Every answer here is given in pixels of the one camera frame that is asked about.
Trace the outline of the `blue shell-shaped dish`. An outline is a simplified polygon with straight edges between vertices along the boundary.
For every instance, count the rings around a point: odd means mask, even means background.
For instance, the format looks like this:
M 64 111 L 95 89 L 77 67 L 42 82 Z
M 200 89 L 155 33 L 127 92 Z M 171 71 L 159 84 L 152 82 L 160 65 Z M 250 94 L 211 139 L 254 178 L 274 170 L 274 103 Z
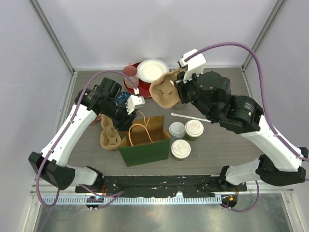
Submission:
M 120 92 L 115 98 L 114 102 L 121 107 L 125 107 L 128 98 L 131 96 L 130 92 Z

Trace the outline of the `white cup lid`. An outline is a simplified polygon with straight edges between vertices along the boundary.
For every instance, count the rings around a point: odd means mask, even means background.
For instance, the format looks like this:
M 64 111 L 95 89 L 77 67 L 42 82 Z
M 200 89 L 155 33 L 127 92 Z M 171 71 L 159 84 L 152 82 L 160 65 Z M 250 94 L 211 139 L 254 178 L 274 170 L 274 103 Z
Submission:
M 191 137 L 199 137 L 204 132 L 204 126 L 199 120 L 192 119 L 186 123 L 185 132 Z
M 191 153 L 191 146 L 190 144 L 182 139 L 176 140 L 171 145 L 171 152 L 172 155 L 178 157 L 189 156 Z

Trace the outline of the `cardboard cup carrier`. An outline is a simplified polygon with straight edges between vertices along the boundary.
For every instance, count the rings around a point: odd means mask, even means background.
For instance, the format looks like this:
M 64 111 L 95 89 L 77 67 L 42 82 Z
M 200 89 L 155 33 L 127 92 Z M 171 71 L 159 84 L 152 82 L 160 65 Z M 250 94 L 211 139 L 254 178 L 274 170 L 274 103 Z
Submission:
M 177 76 L 186 69 L 177 68 L 164 73 L 157 80 L 154 80 L 149 88 L 153 100 L 164 109 L 172 108 L 180 102 L 180 97 L 176 87 L 173 85 L 177 81 Z
M 116 150 L 120 143 L 121 137 L 114 127 L 112 119 L 101 115 L 102 133 L 100 134 L 100 144 L 105 150 Z

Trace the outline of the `stack of white lids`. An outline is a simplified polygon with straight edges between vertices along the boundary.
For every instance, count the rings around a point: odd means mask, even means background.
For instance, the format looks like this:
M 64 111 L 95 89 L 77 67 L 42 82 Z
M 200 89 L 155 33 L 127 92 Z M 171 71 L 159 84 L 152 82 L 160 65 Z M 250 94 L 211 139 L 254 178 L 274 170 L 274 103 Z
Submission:
M 172 137 L 181 139 L 185 136 L 185 125 L 181 122 L 173 122 L 169 126 L 169 133 Z

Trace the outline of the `green brown paper bag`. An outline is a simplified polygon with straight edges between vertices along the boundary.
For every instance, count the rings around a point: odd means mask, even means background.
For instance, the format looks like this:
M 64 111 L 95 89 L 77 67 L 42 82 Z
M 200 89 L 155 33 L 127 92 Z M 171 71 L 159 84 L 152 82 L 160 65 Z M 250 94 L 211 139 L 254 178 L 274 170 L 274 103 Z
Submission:
M 144 117 L 132 122 L 118 150 L 127 167 L 169 158 L 171 135 L 164 127 L 164 116 Z

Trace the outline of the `green paper coffee cup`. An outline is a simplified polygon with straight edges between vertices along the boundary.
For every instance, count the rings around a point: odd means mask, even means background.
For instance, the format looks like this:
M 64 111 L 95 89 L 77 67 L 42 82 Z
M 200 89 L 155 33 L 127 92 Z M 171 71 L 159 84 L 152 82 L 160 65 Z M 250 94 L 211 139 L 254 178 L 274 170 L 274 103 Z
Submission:
M 176 161 L 184 161 L 184 160 L 187 158 L 187 156 L 178 157 L 178 156 L 174 156 L 174 155 L 173 155 L 173 158 L 174 158 L 174 160 L 176 160 Z

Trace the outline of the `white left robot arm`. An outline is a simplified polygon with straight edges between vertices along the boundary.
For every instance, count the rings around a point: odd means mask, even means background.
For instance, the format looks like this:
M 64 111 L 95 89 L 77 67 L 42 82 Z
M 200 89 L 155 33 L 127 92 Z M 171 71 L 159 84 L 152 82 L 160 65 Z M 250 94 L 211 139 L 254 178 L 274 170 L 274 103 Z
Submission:
M 32 152 L 28 158 L 37 176 L 65 190 L 70 185 L 86 185 L 93 193 L 103 186 L 103 174 L 91 167 L 68 166 L 69 156 L 76 143 L 99 114 L 113 119 L 115 128 L 127 131 L 136 117 L 136 110 L 145 101 L 136 94 L 119 103 L 121 85 L 104 78 L 93 89 L 84 88 L 75 99 L 71 112 L 51 142 L 41 150 Z

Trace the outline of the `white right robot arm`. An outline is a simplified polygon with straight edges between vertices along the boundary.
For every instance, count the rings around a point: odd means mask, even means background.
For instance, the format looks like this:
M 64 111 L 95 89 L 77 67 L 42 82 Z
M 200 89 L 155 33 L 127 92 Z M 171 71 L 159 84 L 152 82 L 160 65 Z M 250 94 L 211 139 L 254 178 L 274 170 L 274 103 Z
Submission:
M 306 181 L 302 162 L 309 155 L 308 149 L 293 146 L 289 150 L 288 142 L 283 143 L 272 131 L 263 108 L 253 98 L 231 93 L 229 78 L 211 71 L 186 80 L 182 71 L 174 86 L 181 103 L 191 103 L 211 123 L 248 139 L 263 153 L 254 161 L 224 166 L 218 178 L 220 189 L 228 191 L 257 180 L 279 187 Z

